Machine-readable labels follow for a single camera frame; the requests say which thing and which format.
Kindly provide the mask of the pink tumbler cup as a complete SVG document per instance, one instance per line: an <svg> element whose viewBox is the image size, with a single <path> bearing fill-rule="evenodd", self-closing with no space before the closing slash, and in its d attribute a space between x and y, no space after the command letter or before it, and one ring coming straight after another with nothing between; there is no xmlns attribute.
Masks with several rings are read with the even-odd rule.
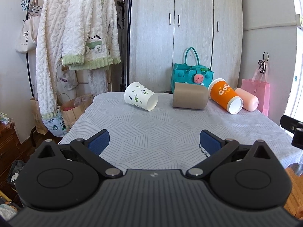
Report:
<svg viewBox="0 0 303 227"><path fill-rule="evenodd" d="M243 108L249 112L253 112L257 109L259 105L259 99L257 96L241 89L235 88L234 90L238 96L243 100Z"/></svg>

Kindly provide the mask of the orange coco paper cup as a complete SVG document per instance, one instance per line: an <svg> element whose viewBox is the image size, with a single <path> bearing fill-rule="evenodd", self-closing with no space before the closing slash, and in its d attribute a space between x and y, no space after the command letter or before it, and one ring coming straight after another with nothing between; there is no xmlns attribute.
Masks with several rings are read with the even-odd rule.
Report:
<svg viewBox="0 0 303 227"><path fill-rule="evenodd" d="M229 86L224 79L215 79L209 85L209 97L222 108L234 115L243 107L242 98Z"/></svg>

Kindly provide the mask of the tan plastic cup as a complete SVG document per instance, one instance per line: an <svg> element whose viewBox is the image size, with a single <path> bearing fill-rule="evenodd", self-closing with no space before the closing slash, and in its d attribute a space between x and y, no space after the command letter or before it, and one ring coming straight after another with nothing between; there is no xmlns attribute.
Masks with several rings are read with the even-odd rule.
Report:
<svg viewBox="0 0 303 227"><path fill-rule="evenodd" d="M209 99L209 91L205 86L175 83L173 107L203 110Z"/></svg>

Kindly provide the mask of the white green-print paper cup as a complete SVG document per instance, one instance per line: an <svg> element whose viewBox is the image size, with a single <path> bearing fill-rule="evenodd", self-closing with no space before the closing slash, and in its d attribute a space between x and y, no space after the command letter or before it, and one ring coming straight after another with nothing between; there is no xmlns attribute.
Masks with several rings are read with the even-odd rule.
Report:
<svg viewBox="0 0 303 227"><path fill-rule="evenodd" d="M158 95L139 82L133 82L124 92L124 101L127 104L152 111L158 103Z"/></svg>

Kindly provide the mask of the brown paper bag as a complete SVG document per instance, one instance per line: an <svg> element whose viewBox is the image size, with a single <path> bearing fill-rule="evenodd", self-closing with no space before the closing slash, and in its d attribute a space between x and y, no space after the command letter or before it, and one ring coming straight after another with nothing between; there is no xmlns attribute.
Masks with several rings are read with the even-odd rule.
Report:
<svg viewBox="0 0 303 227"><path fill-rule="evenodd" d="M76 97L60 106L67 131L76 123L76 121L84 114L85 110L92 104L93 95L83 95Z"/></svg>

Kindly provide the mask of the patterned grey tablecloth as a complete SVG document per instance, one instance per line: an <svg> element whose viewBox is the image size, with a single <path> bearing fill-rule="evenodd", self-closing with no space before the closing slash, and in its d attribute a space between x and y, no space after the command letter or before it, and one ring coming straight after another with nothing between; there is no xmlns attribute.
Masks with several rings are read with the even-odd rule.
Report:
<svg viewBox="0 0 303 227"><path fill-rule="evenodd" d="M261 112L242 110L232 115L213 101L203 110L176 109L172 103L171 94L161 93L156 107L145 111L127 104L122 92L100 94L62 139L62 144L77 138L88 139L106 129L110 142L101 157L121 171L186 171L207 158L200 132L208 130L244 145L262 139L284 168L302 174L302 150L293 147L291 137Z"/></svg>

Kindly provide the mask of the pink paper gift bag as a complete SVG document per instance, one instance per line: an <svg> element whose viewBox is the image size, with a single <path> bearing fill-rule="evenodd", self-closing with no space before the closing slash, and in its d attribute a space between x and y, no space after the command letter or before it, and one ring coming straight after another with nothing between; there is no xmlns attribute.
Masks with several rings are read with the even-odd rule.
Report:
<svg viewBox="0 0 303 227"><path fill-rule="evenodd" d="M270 105L270 84L268 82L268 63L261 61L251 79L243 79L241 89L256 96L259 100L257 109L266 117Z"/></svg>

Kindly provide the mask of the teal felt handbag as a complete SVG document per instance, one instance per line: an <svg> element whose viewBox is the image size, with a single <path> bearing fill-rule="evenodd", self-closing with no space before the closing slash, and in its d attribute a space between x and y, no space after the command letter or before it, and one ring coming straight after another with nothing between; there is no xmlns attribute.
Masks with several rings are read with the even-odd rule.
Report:
<svg viewBox="0 0 303 227"><path fill-rule="evenodd" d="M192 50L197 60L194 66L187 65L187 56ZM194 84L209 87L213 81L214 73L210 68L200 64L200 59L194 47L189 47L185 52L184 63L174 63L171 78L171 91L174 92L175 83Z"/></svg>

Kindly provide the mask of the white green-trim fluffy jacket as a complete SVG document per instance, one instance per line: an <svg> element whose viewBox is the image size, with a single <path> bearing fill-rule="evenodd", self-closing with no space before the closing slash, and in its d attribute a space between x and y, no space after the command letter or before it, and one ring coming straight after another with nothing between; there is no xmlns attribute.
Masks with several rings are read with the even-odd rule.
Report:
<svg viewBox="0 0 303 227"><path fill-rule="evenodd" d="M64 66L76 71L120 63L115 0L70 0L62 58Z"/></svg>

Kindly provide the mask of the white fluffy robe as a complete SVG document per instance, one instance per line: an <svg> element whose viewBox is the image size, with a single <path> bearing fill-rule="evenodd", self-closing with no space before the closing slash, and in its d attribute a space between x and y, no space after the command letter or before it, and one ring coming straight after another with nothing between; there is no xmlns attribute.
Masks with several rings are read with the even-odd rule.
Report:
<svg viewBox="0 0 303 227"><path fill-rule="evenodd" d="M58 115L56 96L57 73L62 64L63 34L70 0L45 0L37 33L37 96L42 119ZM88 81L94 95L106 91L107 67L89 71Z"/></svg>

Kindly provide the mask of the white canvas tote bag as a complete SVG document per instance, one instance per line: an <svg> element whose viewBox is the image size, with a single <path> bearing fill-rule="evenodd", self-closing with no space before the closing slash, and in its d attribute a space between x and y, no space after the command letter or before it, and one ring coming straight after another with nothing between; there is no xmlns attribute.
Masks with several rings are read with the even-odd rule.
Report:
<svg viewBox="0 0 303 227"><path fill-rule="evenodd" d="M24 21L19 38L16 42L16 52L25 54L36 48L39 22L40 15L32 16Z"/></svg>

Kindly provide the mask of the grey wardrobe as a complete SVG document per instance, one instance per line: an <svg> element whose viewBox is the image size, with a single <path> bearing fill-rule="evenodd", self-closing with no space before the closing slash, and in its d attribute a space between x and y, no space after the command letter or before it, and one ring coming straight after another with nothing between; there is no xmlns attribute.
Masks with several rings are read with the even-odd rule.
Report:
<svg viewBox="0 0 303 227"><path fill-rule="evenodd" d="M238 84L242 0L130 0L129 17L128 83L169 91L173 65L194 65L198 55L215 78Z"/></svg>

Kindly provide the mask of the black light stand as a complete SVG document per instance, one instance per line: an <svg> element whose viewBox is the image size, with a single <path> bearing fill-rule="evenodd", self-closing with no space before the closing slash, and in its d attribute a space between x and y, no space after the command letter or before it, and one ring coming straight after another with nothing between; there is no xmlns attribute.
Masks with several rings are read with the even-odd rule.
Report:
<svg viewBox="0 0 303 227"><path fill-rule="evenodd" d="M120 7L118 13L118 28L121 30L121 84L120 91L124 92L126 90L126 59L125 59L125 20L126 20L126 0L120 0L117 2L117 5Z"/></svg>

